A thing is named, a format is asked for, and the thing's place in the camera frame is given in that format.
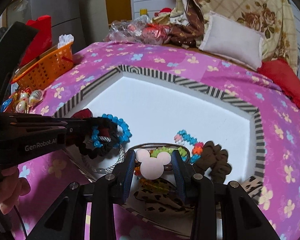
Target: finger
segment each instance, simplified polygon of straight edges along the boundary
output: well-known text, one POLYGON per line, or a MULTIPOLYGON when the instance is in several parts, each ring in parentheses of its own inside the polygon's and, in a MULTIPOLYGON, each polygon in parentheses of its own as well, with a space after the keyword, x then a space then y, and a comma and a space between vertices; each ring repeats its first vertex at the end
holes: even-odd
POLYGON ((5 177, 3 181, 0 182, 0 203, 11 197, 18 182, 19 170, 11 176, 5 177))
POLYGON ((14 174, 17 171, 18 167, 14 166, 5 170, 1 171, 2 176, 7 177, 7 176, 11 176, 12 174, 14 174))
POLYGON ((26 178, 20 178, 19 180, 21 182, 20 196, 27 195, 30 192, 30 190, 31 190, 29 182, 27 181, 26 178))
POLYGON ((8 214, 13 208, 13 206, 16 204, 16 202, 18 201, 18 197, 20 195, 21 187, 22 184, 20 181, 18 181, 11 197, 6 199, 5 201, 3 201, 3 203, 0 204, 0 210, 2 214, 4 215, 8 214))

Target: white pillow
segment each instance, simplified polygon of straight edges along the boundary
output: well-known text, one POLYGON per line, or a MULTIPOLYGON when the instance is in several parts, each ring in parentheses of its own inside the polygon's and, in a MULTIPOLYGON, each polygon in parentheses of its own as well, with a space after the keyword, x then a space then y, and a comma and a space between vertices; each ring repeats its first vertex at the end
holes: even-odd
POLYGON ((199 49, 257 70, 261 67, 263 33, 210 11, 208 30, 199 49))

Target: wooden door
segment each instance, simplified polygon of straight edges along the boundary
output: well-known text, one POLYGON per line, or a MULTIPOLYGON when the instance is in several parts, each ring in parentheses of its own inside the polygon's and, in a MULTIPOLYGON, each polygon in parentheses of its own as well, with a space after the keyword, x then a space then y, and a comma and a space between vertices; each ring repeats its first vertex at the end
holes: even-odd
POLYGON ((108 23, 115 20, 132 20, 131 0, 106 0, 108 23))

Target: mickey mouse shaped ornament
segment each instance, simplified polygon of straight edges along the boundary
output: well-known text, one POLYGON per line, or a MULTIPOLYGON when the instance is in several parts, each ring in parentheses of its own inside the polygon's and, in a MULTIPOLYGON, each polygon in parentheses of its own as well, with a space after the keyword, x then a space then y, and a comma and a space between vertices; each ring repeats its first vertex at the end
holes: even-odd
POLYGON ((168 152, 160 152, 156 158, 150 157, 146 149, 139 149, 136 152, 137 161, 141 162, 140 172, 146 179, 158 179, 163 174, 163 166, 171 162, 171 155, 168 152))

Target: pink floral bedsheet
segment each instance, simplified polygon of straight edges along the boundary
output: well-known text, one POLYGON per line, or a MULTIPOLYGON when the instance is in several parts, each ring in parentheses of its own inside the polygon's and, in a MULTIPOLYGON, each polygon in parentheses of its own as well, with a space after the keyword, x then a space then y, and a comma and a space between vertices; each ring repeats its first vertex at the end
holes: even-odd
MULTIPOLYGON (((32 112, 53 115, 73 95, 117 65, 135 65, 174 73, 225 90, 259 107, 266 142, 266 171, 259 208, 281 240, 300 236, 300 110, 271 80, 204 54, 162 46, 94 43, 78 52, 78 65, 46 89, 45 99, 32 112)), ((62 152, 53 152, 20 165, 31 193, 19 209, 28 232, 71 182, 87 183, 62 152)), ((117 238, 178 239, 114 207, 117 238)), ((16 240, 24 239, 14 216, 16 240)))

